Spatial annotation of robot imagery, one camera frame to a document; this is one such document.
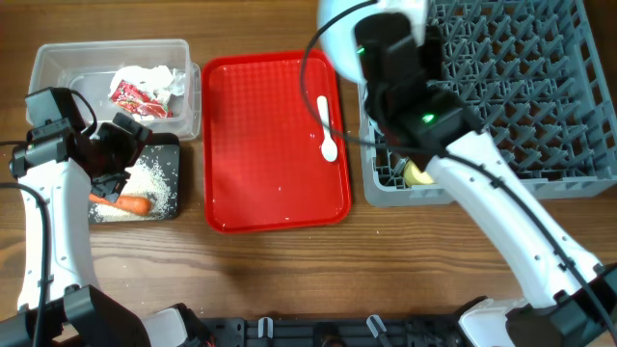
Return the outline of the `large light blue plate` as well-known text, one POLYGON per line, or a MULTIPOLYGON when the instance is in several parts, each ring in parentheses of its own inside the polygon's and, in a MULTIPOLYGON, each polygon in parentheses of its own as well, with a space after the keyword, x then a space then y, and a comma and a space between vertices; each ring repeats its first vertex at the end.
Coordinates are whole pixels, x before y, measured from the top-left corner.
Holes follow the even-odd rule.
MULTIPOLYGON (((317 28, 320 29, 336 15, 362 3, 362 0, 320 0, 317 10, 317 28)), ((320 36, 320 45, 335 71, 343 78, 363 84, 361 62, 357 53, 354 28, 365 17, 376 14, 379 8, 370 5, 345 15, 320 36)))

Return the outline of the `white tissue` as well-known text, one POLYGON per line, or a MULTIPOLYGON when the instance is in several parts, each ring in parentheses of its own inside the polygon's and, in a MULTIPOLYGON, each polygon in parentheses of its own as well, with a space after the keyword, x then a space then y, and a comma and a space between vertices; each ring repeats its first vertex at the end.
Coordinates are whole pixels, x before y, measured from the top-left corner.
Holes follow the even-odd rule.
MULTIPOLYGON (((117 88, 121 80, 137 86, 150 97, 166 105, 173 112, 174 117, 176 112, 171 108, 171 101, 174 98, 182 98, 184 96, 186 73, 176 68, 169 69, 167 66, 152 68, 140 66, 122 67, 112 78, 110 93, 108 94, 109 99, 111 93, 117 88)), ((140 117, 128 111, 125 112, 137 121, 165 120, 155 117, 140 117)))

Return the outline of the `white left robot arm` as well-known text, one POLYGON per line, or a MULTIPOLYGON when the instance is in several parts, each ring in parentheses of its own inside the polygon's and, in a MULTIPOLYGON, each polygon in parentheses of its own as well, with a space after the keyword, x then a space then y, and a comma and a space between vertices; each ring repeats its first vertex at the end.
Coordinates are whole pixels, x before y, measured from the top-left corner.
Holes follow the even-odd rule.
POLYGON ((65 325, 79 346, 188 346, 196 338, 183 306, 146 319, 98 287, 89 228, 89 202, 114 202, 152 136, 118 113, 86 123, 82 95, 46 88, 26 96, 32 129, 13 145, 13 181, 25 208, 26 263, 16 316, 1 323, 4 346, 55 346, 65 325))

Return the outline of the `red plastic tray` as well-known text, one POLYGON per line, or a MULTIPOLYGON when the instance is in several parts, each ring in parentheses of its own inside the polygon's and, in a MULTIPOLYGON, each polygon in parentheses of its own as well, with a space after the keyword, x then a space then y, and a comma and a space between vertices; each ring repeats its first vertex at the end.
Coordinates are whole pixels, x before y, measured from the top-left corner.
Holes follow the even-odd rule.
POLYGON ((314 50, 230 56, 201 73, 204 213, 221 233, 341 222, 352 206, 346 146, 321 153, 323 130, 301 97, 328 99, 332 128, 343 121, 335 70, 314 50))

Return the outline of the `clear plastic bin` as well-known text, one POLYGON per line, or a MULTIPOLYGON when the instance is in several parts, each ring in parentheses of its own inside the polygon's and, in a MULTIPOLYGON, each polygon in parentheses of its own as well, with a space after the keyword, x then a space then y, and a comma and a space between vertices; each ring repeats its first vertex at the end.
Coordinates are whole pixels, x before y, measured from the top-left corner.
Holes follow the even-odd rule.
POLYGON ((31 93, 47 87, 64 87, 81 93, 99 123, 110 122, 121 108, 110 100, 110 85, 123 67, 166 66, 183 73, 184 94, 173 96, 169 119, 146 120, 155 133, 174 133, 191 141, 201 130, 201 71, 192 62, 186 40, 107 40, 43 45, 31 75, 31 93))

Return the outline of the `grey dishwasher rack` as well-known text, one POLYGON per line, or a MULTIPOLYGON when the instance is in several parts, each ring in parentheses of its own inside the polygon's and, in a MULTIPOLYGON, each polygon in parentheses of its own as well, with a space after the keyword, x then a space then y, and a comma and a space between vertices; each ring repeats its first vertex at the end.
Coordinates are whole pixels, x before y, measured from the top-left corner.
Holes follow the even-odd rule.
POLYGON ((616 183, 616 113, 584 5, 434 1, 437 86, 485 123, 537 199, 589 198, 616 183))

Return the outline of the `white plastic spoon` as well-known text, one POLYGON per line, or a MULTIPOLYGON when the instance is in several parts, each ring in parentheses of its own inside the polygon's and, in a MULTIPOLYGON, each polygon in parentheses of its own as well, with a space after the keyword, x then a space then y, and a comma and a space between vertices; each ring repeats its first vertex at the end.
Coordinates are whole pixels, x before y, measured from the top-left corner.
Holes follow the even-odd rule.
POLYGON ((324 139, 321 145, 321 153, 327 162, 333 163, 338 156, 337 146, 332 138, 330 126, 330 113, 328 99, 325 95, 320 95, 316 99, 318 114, 323 127, 324 139))

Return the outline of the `red snack wrapper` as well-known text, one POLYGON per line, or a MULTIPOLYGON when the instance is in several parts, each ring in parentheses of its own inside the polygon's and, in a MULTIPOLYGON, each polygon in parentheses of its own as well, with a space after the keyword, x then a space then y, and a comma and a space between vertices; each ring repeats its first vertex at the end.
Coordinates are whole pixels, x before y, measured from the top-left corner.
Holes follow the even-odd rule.
POLYGON ((123 110, 140 117, 167 119, 174 115, 166 105, 125 80, 120 81, 111 93, 110 100, 123 110))

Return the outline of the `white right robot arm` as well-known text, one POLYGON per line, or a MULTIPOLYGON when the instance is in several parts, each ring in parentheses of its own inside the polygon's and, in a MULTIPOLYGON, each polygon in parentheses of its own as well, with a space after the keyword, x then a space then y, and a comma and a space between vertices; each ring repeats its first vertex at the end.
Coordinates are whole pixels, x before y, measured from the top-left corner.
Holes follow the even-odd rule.
POLYGON ((616 330, 616 269, 604 266, 521 184, 456 93, 427 84, 409 18, 354 29, 367 114, 473 218, 501 253, 519 299, 482 298, 458 324, 476 346, 584 346, 616 330))

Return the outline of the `yellow plastic cup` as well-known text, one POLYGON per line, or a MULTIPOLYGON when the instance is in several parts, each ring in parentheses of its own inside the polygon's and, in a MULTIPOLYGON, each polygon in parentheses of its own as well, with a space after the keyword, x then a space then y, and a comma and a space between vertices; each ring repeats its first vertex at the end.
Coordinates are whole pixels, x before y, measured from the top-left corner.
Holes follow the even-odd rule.
POLYGON ((432 185, 434 183, 432 177, 428 173, 422 172, 411 160, 406 163, 403 170, 403 178, 405 184, 409 187, 415 185, 432 185))

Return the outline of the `orange carrot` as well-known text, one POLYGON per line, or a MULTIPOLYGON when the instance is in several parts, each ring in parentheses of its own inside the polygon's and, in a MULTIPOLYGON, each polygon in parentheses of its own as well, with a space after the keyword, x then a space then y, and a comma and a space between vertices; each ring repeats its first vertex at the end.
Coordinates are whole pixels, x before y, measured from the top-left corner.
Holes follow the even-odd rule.
POLYGON ((116 201, 111 202, 94 194, 90 194, 89 200, 93 203, 109 205, 138 216, 146 216, 151 209, 150 201, 142 197, 120 196, 116 201))

